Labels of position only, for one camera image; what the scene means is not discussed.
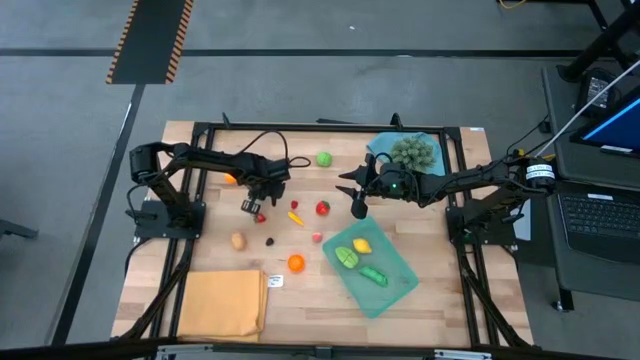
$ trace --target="white card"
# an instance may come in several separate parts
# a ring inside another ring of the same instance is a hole
[[[282,287],[284,285],[284,275],[269,276],[267,287]]]

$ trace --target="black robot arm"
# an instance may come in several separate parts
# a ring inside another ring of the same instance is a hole
[[[164,169],[161,169],[158,158],[161,152],[172,157]],[[169,227],[175,228],[190,227],[194,221],[188,194],[176,190],[169,181],[181,169],[194,168],[232,175],[238,185],[249,189],[248,198],[241,208],[253,215],[260,211],[260,203],[267,197],[275,206],[276,200],[284,193],[284,182],[291,178],[288,159],[269,160],[249,152],[225,154],[185,143],[156,142],[138,146],[129,155],[131,179],[139,185],[148,186],[159,197],[166,206]]]
[[[425,207],[449,194],[498,186],[512,197],[512,201],[501,199],[500,203],[513,208],[529,197],[549,195],[555,183],[553,168],[541,158],[508,156],[487,165],[443,176],[408,170],[396,163],[383,164],[378,173],[372,154],[366,155],[365,162],[366,165],[340,175],[343,179],[355,180],[360,190],[337,186],[353,199],[351,213],[358,219],[367,214],[366,196],[405,200]]]

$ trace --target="lemon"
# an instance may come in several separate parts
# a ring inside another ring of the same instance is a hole
[[[371,254],[373,251],[369,246],[369,242],[363,238],[353,239],[353,247],[361,254]]]

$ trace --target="black mat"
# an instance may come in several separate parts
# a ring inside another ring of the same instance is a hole
[[[134,0],[107,84],[170,84],[178,71],[193,0]]]

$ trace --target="wooden tabletop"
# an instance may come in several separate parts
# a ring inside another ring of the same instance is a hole
[[[189,142],[193,122],[170,121],[163,141]],[[468,167],[490,161],[484,130],[462,128],[462,145]],[[214,150],[234,153],[249,143],[259,132],[216,131]],[[240,210],[247,196],[244,187],[228,185],[223,175],[209,173],[204,194],[207,213],[202,236],[196,242],[191,271],[261,269],[267,275],[284,275],[284,286],[271,288],[268,294],[267,318],[262,343],[333,344],[379,346],[447,346],[467,347],[464,302],[460,273],[454,248],[448,242],[444,218],[446,200],[420,209],[403,201],[367,198],[369,215],[382,227],[400,255],[420,279],[420,284],[377,319],[365,318],[355,300],[324,258],[322,244],[311,241],[314,232],[331,238],[356,219],[350,214],[351,200],[337,191],[335,185],[352,186],[338,174],[363,164],[365,145],[372,133],[284,132],[289,143],[289,156],[306,156],[312,160],[320,151],[333,155],[329,168],[312,165],[292,169],[291,180],[278,205],[263,206],[267,221],[255,224]],[[456,170],[453,143],[447,144],[451,163]],[[283,157],[282,141],[267,135],[249,150],[267,158]],[[181,174],[171,181],[177,187]],[[482,197],[491,189],[474,191]],[[288,217],[291,200],[300,205],[296,212],[304,220],[299,227]],[[331,204],[327,217],[315,214],[320,200]],[[236,252],[230,244],[231,234],[242,232],[248,247]],[[275,245],[265,246],[272,237]],[[142,246],[131,259],[113,326],[113,335],[128,330],[143,313],[158,291],[168,240],[152,240]],[[513,259],[500,247],[484,246],[491,295],[503,315],[519,335],[531,342],[529,321]],[[291,274],[286,260],[299,253],[306,259],[300,274]],[[167,334],[173,298],[167,302],[161,334]],[[481,338],[486,342],[482,307],[476,299],[476,313]]]

